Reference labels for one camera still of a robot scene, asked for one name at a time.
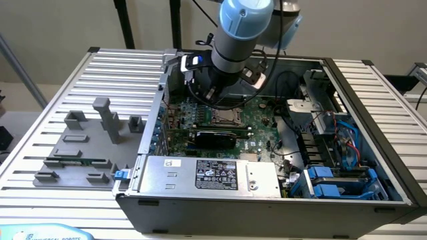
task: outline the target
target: white sticker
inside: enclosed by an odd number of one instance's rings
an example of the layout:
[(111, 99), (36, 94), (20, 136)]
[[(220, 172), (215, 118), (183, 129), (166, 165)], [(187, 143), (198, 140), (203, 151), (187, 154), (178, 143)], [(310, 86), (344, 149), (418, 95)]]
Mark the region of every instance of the white sticker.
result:
[(164, 166), (166, 167), (180, 167), (182, 160), (180, 159), (164, 159)]

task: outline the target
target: warning label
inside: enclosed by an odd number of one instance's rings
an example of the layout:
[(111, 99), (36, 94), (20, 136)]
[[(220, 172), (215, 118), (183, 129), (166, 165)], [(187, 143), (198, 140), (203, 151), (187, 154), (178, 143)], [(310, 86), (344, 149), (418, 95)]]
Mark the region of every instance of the warning label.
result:
[(198, 189), (238, 190), (236, 162), (198, 160), (195, 187)]

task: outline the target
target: black metal pole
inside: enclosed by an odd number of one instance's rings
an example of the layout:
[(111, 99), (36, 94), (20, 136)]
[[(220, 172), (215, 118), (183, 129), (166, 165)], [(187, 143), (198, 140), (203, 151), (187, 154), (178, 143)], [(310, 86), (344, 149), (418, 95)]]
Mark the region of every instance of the black metal pole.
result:
[(168, 0), (174, 48), (182, 49), (182, 0)]
[(127, 0), (114, 0), (114, 6), (119, 14), (126, 48), (135, 49), (132, 28), (131, 28), (128, 8), (127, 8)]

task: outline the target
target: slotted aluminum surface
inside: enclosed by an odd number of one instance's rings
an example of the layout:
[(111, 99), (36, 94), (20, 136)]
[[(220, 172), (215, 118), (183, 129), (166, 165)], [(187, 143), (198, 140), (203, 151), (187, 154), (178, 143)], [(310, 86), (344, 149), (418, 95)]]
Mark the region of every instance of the slotted aluminum surface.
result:
[[(102, 49), (98, 53), (86, 55), (8, 160), (0, 166), (0, 224), (67, 224), (103, 240), (188, 239), (184, 236), (143, 235), (136, 232), (108, 190), (43, 189), (35, 188), (32, 183), (43, 158), (50, 155), (64, 131), (63, 119), (68, 110), (83, 110), (88, 118), (99, 118), (91, 104), (95, 97), (107, 96), (111, 99), (111, 109), (118, 111), (122, 119), (127, 119), (131, 114), (147, 117), (151, 93), (163, 72), (162, 63), (160, 51)], [(343, 63), (348, 63), (351, 68), (354, 61), (343, 60)], [(359, 68), (355, 71), (366, 71), (366, 67)], [(426, 235), (427, 216), (407, 225), (386, 225), (360, 239), (421, 240), (426, 239)]]
[(335, 60), (379, 129), (427, 192), (427, 122), (375, 66)]

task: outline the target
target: green circuit board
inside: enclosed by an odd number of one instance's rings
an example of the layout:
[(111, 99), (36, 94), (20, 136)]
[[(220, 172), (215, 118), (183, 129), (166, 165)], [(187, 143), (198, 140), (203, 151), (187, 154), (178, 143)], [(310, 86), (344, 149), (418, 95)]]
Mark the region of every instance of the green circuit board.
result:
[[(252, 99), (246, 106), (234, 110), (238, 112), (234, 116), (239, 118), (234, 119), (238, 119), (238, 123), (234, 123), (236, 129), (232, 127), (230, 129), (228, 127), (219, 129), (222, 127), (218, 127), (218, 122), (212, 120), (212, 117), (218, 121), (222, 120), (215, 115), (219, 113), (216, 110), (191, 102), (188, 99), (172, 99), (168, 130), (170, 156), (239, 159), (240, 154), (256, 154), (256, 158), (260, 161), (270, 162), (268, 142), (272, 147), (279, 141), (279, 133), (278, 128), (274, 126), (274, 109), (267, 106), (267, 103), (268, 100), (260, 97)], [(198, 127), (203, 127), (207, 131), (211, 130), (210, 126), (216, 125), (215, 131), (235, 133), (242, 136), (236, 140), (235, 148), (222, 149), (220, 152), (218, 149), (196, 149), (192, 142), (192, 134), (196, 131), (195, 123)]]

